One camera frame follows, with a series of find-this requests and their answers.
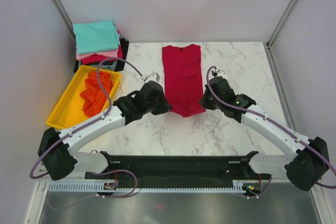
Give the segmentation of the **crimson red t-shirt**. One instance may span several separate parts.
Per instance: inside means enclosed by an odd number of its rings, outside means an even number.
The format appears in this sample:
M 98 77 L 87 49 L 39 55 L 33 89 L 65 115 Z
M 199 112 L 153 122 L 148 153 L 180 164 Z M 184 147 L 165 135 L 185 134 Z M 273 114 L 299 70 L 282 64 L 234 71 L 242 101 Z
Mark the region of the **crimson red t-shirt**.
M 201 47 L 165 46 L 162 48 L 165 97 L 171 112 L 184 118 L 204 113 L 200 104 L 203 97 Z

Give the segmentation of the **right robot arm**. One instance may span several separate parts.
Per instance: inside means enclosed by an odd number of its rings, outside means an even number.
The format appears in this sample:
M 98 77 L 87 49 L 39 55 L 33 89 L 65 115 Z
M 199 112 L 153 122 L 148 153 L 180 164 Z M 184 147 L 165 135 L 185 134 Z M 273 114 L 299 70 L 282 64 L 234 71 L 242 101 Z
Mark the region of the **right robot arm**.
M 235 94 L 223 77 L 207 78 L 205 88 L 203 108 L 220 110 L 226 117 L 259 133 L 283 153 L 277 156 L 251 151 L 242 160 L 244 166 L 256 174 L 284 177 L 303 191 L 314 185 L 324 186 L 320 180 L 332 165 L 323 139 L 311 139 L 277 122 L 255 100 Z

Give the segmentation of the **yellow plastic tray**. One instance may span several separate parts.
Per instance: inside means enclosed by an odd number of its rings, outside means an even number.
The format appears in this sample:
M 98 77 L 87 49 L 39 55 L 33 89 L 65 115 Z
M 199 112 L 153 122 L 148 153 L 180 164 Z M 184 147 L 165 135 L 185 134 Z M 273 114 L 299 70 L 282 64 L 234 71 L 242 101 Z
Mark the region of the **yellow plastic tray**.
M 56 129 L 65 129 L 75 126 L 88 117 L 82 110 L 85 100 L 80 94 L 86 91 L 86 79 L 88 75 L 95 75 L 96 67 L 81 66 L 68 84 L 61 98 L 52 110 L 46 124 Z

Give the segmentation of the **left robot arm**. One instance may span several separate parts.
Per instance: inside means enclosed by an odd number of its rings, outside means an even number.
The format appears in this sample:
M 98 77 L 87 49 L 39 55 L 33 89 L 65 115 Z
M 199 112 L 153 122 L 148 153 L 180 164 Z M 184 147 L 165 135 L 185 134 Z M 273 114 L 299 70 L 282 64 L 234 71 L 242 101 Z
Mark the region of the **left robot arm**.
M 160 115 L 168 112 L 163 87 L 148 81 L 139 91 L 115 100 L 111 107 L 90 119 L 57 132 L 53 127 L 44 131 L 38 149 L 39 161 L 52 180 L 61 180 L 71 174 L 79 164 L 78 151 L 107 132 L 142 119 L 145 114 Z

